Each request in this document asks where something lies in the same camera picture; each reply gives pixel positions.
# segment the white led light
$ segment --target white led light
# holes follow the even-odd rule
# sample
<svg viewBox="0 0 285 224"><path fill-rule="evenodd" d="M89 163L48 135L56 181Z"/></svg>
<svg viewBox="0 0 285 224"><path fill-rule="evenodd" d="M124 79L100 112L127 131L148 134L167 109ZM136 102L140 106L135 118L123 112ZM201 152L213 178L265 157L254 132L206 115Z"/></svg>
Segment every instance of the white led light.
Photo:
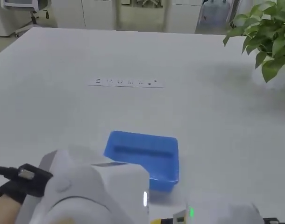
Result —
<svg viewBox="0 0 285 224"><path fill-rule="evenodd" d="M147 207L147 203L148 203L148 193L145 191L143 193L143 205L144 205L144 207Z"/></svg>

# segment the floor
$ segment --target floor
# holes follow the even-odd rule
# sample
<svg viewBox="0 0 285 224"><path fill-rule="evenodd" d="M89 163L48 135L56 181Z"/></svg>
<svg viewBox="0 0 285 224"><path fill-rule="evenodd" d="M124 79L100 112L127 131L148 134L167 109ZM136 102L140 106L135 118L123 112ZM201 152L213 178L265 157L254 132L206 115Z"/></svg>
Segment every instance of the floor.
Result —
<svg viewBox="0 0 285 224"><path fill-rule="evenodd" d="M37 13L37 23L40 26L43 27L57 27L57 23L56 20L53 16L53 12L51 8L48 8L48 12L49 12L49 19L46 19L45 16L45 12L41 11L39 13ZM0 36L0 52L5 49L7 46L9 46L11 43L13 43L17 38L15 37L15 35L11 35L9 37L1 37Z"/></svg>

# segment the yellow label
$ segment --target yellow label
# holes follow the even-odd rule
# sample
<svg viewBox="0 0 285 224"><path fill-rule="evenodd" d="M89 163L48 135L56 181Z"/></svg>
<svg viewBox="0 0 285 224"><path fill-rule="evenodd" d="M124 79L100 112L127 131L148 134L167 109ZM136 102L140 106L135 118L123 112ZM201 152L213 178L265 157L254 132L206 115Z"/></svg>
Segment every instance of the yellow label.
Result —
<svg viewBox="0 0 285 224"><path fill-rule="evenodd" d="M151 224L161 224L161 219L155 219L151 222Z"/></svg>

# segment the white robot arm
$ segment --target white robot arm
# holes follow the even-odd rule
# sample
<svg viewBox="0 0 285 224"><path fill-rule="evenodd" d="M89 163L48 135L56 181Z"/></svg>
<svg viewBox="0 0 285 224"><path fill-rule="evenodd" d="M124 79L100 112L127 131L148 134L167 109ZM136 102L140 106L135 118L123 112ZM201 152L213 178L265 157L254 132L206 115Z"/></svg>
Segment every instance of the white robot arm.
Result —
<svg viewBox="0 0 285 224"><path fill-rule="evenodd" d="M15 224L149 224L149 173L91 150L58 150L39 168L49 171L42 198L27 196ZM280 224L251 203L208 193L187 197L187 208L152 224Z"/></svg>
<svg viewBox="0 0 285 224"><path fill-rule="evenodd" d="M149 223L149 173L140 165L87 153L82 159L71 151L47 155L43 162L49 162L48 171L54 176L40 201L26 198L15 224L52 224L63 219L75 224Z"/></svg>

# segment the white table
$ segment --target white table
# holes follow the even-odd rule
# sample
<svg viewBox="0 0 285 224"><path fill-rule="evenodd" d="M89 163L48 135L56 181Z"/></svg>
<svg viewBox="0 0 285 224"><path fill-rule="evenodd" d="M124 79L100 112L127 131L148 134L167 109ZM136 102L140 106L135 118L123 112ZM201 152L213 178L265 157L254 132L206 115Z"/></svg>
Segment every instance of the white table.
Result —
<svg viewBox="0 0 285 224"><path fill-rule="evenodd" d="M70 146L101 153L112 130L174 136L180 182L163 205L210 191L285 221L285 93L256 89L243 39L226 48L222 39L30 30L0 54L0 165L38 165ZM156 78L164 88L88 86L96 77Z"/></svg>

